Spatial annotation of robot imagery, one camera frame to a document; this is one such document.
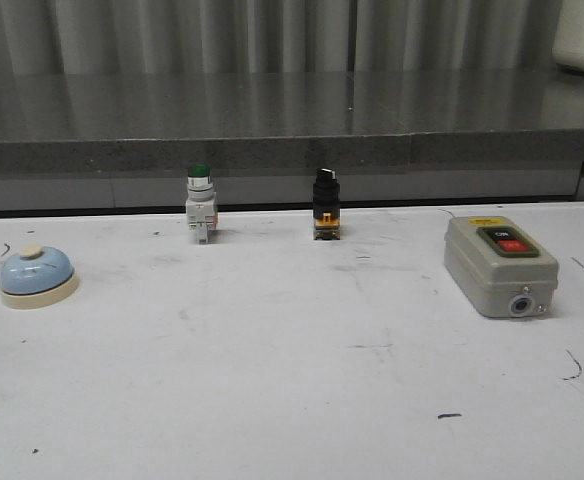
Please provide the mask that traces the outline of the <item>blue desk bell cream base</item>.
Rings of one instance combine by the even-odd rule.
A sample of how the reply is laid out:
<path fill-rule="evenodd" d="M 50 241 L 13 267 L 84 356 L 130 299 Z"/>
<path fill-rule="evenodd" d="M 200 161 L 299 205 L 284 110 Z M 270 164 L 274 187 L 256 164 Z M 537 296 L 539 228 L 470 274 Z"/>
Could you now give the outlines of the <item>blue desk bell cream base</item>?
<path fill-rule="evenodd" d="M 23 247 L 0 270 L 2 303 L 12 309 L 37 309 L 73 294 L 79 277 L 61 250 L 41 245 Z"/>

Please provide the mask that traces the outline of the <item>grey stone counter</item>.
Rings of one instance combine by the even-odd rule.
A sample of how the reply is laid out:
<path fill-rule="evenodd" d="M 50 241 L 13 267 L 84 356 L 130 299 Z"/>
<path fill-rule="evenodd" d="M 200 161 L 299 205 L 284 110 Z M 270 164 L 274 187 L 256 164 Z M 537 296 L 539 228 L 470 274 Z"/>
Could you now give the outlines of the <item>grey stone counter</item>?
<path fill-rule="evenodd" d="M 0 75 L 0 215 L 584 200 L 584 75 L 559 70 Z"/>

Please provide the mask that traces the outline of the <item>black selector switch yellow base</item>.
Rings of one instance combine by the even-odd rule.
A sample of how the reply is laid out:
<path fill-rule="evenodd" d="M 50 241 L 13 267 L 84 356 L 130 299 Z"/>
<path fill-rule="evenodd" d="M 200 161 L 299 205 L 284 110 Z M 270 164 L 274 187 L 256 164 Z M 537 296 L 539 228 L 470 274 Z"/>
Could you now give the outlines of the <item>black selector switch yellow base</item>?
<path fill-rule="evenodd" d="M 340 239 L 340 184 L 334 170 L 319 168 L 313 184 L 315 240 Z"/>

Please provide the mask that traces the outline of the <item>green pushbutton switch white body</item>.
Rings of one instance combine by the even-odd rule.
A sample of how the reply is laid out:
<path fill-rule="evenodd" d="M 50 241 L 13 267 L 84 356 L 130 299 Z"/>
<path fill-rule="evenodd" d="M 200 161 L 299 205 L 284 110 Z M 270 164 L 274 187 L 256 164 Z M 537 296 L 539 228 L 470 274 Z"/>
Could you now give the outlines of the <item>green pushbutton switch white body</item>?
<path fill-rule="evenodd" d="M 196 233 L 197 241 L 208 243 L 210 233 L 218 223 L 216 191 L 211 178 L 211 169 L 205 164 L 188 168 L 187 199 L 185 203 L 188 226 Z"/>

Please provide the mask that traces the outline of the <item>grey on off switch box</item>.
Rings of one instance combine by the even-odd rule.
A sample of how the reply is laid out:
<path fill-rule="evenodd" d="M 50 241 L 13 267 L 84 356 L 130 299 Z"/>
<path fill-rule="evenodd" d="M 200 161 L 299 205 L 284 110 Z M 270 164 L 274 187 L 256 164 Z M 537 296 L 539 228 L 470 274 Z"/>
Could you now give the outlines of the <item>grey on off switch box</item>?
<path fill-rule="evenodd" d="M 490 318 L 541 316 L 558 286 L 555 257 L 503 216 L 450 219 L 444 265 L 475 309 Z"/>

